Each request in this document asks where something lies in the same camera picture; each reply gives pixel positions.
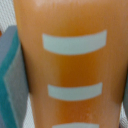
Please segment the pale green gripper left finger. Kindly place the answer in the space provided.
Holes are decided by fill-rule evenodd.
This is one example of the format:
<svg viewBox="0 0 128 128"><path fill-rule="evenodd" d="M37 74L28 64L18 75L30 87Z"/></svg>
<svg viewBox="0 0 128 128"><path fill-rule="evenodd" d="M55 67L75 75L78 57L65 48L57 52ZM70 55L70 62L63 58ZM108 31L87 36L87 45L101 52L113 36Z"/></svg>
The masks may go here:
<svg viewBox="0 0 128 128"><path fill-rule="evenodd" d="M0 128L22 128L28 83L16 26L0 37Z"/></svg>

